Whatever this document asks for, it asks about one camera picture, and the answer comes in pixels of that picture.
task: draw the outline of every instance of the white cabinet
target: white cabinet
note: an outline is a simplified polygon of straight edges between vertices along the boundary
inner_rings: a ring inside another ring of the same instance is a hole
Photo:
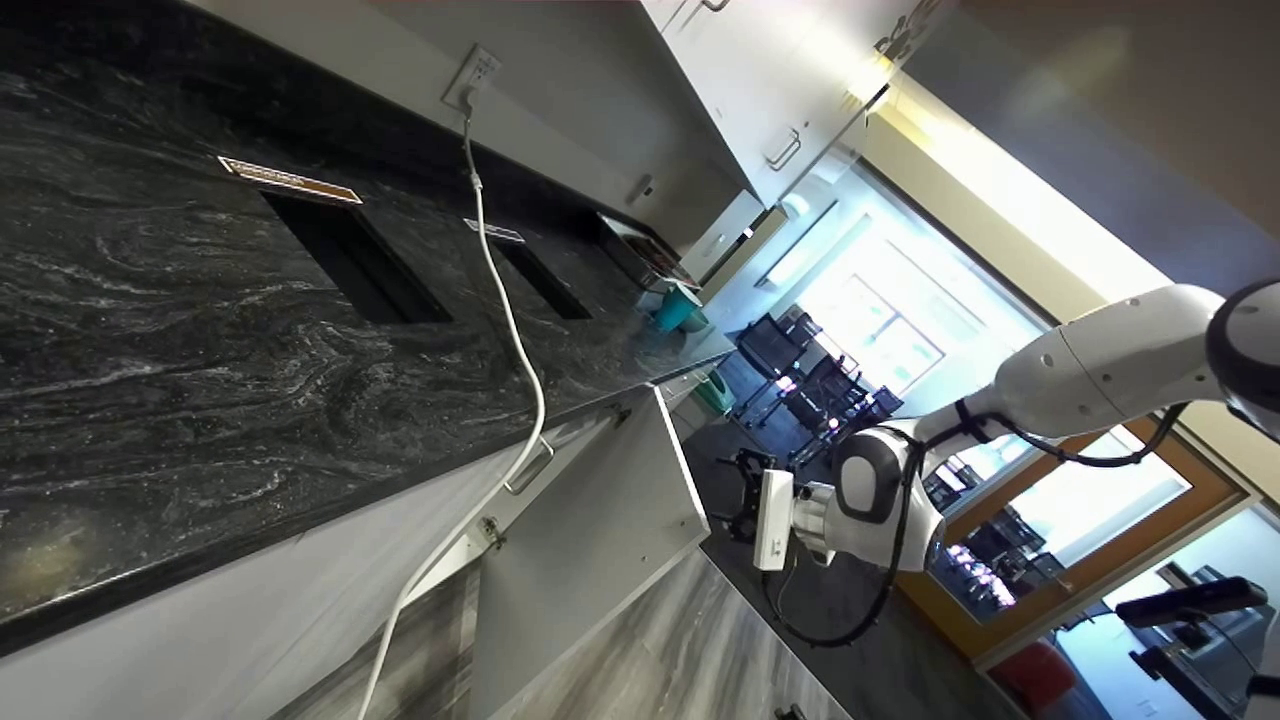
[[[950,0],[642,0],[759,204],[777,204]]]

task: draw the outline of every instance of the ceiling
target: ceiling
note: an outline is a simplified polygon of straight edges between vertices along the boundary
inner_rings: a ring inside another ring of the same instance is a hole
[[[1280,238],[1274,0],[958,0],[958,7]]]

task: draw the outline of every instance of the cabinet handle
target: cabinet handle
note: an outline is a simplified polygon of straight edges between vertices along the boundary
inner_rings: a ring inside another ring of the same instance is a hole
[[[762,157],[762,160],[768,160],[768,168],[773,168],[773,171],[788,168],[788,164],[799,157],[799,143],[804,143],[804,134],[799,134],[799,129],[790,129],[788,148],[785,148],[785,152],[777,152],[777,157]]]

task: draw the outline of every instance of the kitchen counter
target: kitchen counter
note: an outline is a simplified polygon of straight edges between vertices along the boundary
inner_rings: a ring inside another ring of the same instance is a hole
[[[157,0],[0,7],[0,129],[0,651],[523,440],[452,132]],[[215,157],[354,186],[452,319],[364,319]],[[551,422],[728,352],[646,327],[578,197],[481,171],[587,306],[505,265]]]

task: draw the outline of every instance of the blue object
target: blue object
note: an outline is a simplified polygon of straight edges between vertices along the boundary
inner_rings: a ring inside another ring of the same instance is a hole
[[[685,284],[673,284],[653,310],[653,327],[679,331],[679,327],[697,325],[699,310],[702,306],[697,305],[697,295]]]

